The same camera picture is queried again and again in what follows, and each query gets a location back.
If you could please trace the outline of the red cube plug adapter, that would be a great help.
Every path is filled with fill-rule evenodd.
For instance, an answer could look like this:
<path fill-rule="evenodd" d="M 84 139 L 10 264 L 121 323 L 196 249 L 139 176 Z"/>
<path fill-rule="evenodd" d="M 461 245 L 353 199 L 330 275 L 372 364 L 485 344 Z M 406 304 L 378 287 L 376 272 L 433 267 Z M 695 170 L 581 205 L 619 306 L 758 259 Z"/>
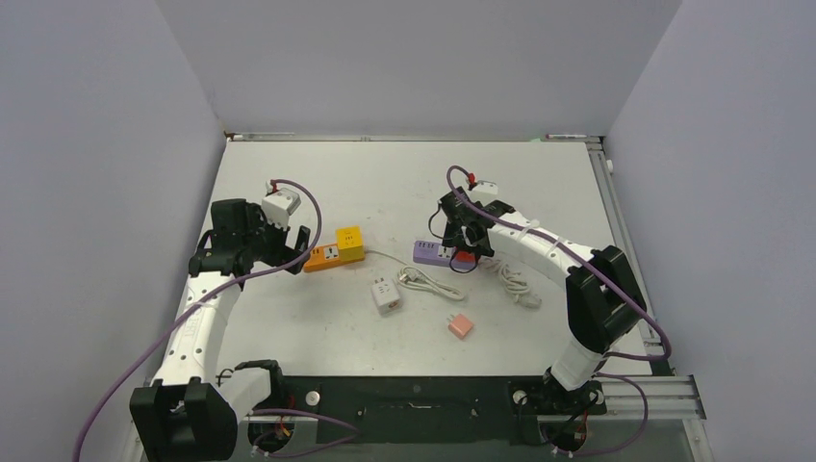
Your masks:
<path fill-rule="evenodd" d="M 451 265 L 457 270 L 469 270 L 477 265 L 475 257 L 463 251 L 457 251 L 452 258 Z"/>

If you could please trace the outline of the orange power strip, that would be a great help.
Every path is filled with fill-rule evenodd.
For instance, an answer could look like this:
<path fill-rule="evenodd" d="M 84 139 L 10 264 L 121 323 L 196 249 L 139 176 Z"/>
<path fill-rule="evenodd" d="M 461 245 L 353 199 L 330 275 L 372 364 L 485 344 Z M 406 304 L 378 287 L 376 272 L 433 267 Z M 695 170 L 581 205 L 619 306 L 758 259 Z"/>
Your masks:
<path fill-rule="evenodd" d="M 341 260 L 338 246 L 336 244 L 326 244 L 313 249 L 309 260 L 304 264 L 302 270 L 311 273 L 321 270 L 331 270 L 342 264 L 343 261 Z"/>

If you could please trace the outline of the yellow cube plug adapter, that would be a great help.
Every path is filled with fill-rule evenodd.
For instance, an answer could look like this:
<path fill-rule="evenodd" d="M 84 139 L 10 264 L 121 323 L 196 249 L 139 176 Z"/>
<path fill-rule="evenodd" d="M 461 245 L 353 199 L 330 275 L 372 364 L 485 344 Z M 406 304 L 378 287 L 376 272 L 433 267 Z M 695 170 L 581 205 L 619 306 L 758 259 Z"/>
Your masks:
<path fill-rule="evenodd" d="M 340 260 L 355 263 L 365 259 L 366 251 L 361 228 L 357 225 L 336 230 L 337 248 Z"/>

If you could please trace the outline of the purple power strip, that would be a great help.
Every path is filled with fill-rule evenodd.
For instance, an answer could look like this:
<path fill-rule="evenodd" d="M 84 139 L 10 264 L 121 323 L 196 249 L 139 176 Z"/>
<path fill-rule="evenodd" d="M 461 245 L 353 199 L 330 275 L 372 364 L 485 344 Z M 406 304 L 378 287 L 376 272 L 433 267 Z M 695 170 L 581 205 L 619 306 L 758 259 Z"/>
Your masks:
<path fill-rule="evenodd" d="M 412 260 L 414 263 L 446 267 L 453 256 L 453 250 L 440 243 L 417 240 L 413 246 Z"/>

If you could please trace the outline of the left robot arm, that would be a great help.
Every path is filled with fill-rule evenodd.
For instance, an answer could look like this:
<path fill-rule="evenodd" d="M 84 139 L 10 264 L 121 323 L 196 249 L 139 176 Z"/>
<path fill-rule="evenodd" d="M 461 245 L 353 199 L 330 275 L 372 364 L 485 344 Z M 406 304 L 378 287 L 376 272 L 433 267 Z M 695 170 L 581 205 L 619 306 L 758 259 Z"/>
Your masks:
<path fill-rule="evenodd" d="M 166 355 L 151 383 L 133 391 L 129 408 L 150 461 L 223 461 L 237 444 L 240 420 L 253 406 L 278 412 L 286 386 L 276 362 L 244 367 L 225 388 L 214 382 L 224 333 L 244 283 L 261 262 L 291 274 L 302 270 L 311 231 L 299 228 L 288 246 L 290 219 L 301 200 L 284 189 L 260 203 L 242 198 L 212 204 L 212 225 L 188 264 L 189 296 L 172 328 Z"/>

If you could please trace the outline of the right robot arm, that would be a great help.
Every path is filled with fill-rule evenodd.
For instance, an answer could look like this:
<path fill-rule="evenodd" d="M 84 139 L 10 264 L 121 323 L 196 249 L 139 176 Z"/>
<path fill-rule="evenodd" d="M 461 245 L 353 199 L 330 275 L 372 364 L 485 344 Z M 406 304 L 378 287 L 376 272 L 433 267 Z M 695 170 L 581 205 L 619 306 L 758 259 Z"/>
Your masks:
<path fill-rule="evenodd" d="M 469 203 L 458 188 L 439 201 L 446 217 L 445 245 L 476 260 L 496 253 L 541 273 L 564 291 L 568 342 L 548 368 L 546 404 L 567 412 L 582 398 L 583 387 L 623 336 L 641 320 L 644 299 L 625 254 L 576 244 L 549 232 L 498 199 Z"/>

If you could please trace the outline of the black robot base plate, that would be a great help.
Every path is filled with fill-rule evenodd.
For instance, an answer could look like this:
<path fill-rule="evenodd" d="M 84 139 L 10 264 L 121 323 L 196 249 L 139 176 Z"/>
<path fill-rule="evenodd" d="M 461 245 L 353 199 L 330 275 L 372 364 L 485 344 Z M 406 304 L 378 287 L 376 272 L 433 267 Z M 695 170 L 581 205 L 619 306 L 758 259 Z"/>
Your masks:
<path fill-rule="evenodd" d="M 539 375 L 294 376 L 254 407 L 244 436 L 280 449 L 297 437 L 317 444 L 538 446 L 576 434 L 584 416 L 607 412 L 599 382 L 561 392 Z"/>

